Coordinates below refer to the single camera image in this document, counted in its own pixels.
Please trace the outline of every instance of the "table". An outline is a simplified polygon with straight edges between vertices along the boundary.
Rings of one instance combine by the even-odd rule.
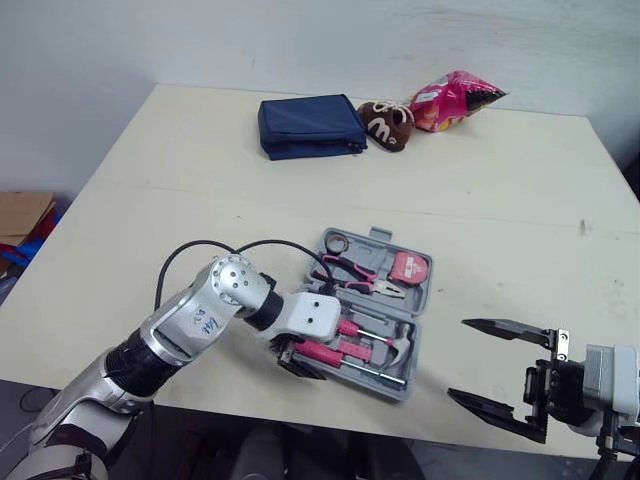
[[[485,110],[446,133],[416,131],[406,150],[269,162],[261,100],[285,95],[158,85],[0,309],[0,377],[64,387],[150,313],[164,258],[211,238],[317,245],[329,226],[435,260],[414,388],[390,404],[277,367],[243,322],[173,377],[164,405],[464,445],[595,457],[593,439],[550,422],[546,445],[486,425],[447,395],[468,390],[516,406],[524,372],[548,352],[460,324],[511,318],[568,328],[587,343],[640,343],[640,208],[584,118]],[[165,295],[219,252],[179,257]],[[250,252],[281,291],[309,262]]]

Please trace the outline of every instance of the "screwdriver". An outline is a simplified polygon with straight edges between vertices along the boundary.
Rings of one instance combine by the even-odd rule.
[[[296,352],[298,352],[300,355],[304,355],[305,357],[313,358],[314,360],[318,360],[319,362],[326,363],[327,365],[330,365],[334,368],[340,368],[342,365],[347,365],[348,367],[355,368],[356,370],[360,370],[361,372],[365,372],[369,375],[389,380],[402,386],[406,385],[407,383],[401,378],[392,377],[391,375],[378,372],[377,370],[362,367],[360,365],[356,365],[355,363],[344,360],[344,353],[333,350],[320,343],[311,342],[309,340],[305,340],[302,343],[296,343]]]
[[[375,333],[362,330],[360,328],[360,325],[358,325],[357,323],[353,323],[346,318],[340,320],[340,323],[338,324],[338,332],[349,337],[357,337],[358,335],[362,335],[363,337],[373,338],[374,340],[379,340],[383,343],[386,343],[390,347],[393,347],[393,338],[381,337],[379,335],[376,335]]]

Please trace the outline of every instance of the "pink screwdriver handle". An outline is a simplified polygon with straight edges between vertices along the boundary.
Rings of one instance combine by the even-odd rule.
[[[313,358],[319,362],[326,363],[335,368],[340,368],[344,353],[336,352],[325,345],[305,340],[302,343],[296,343],[296,352],[305,357]]]
[[[343,335],[347,335],[348,337],[357,337],[358,332],[360,331],[360,325],[358,325],[357,323],[353,323],[346,318],[343,318],[342,320],[340,320],[340,324],[338,325],[338,331]]]

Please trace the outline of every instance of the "snack bag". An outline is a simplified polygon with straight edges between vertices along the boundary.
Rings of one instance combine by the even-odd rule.
[[[409,109],[416,127],[442,132],[506,95],[475,75],[456,70],[420,89]]]

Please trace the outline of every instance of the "silver robot arm segment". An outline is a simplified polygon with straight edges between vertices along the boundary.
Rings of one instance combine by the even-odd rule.
[[[234,317],[267,339],[279,334],[319,341],[333,337],[340,315],[337,299],[308,292],[282,297],[267,278],[235,254],[203,268],[192,285],[49,402],[32,427],[30,454],[7,480],[71,478],[81,469],[88,478],[106,479],[104,463],[118,450],[131,420],[173,374],[212,345]]]

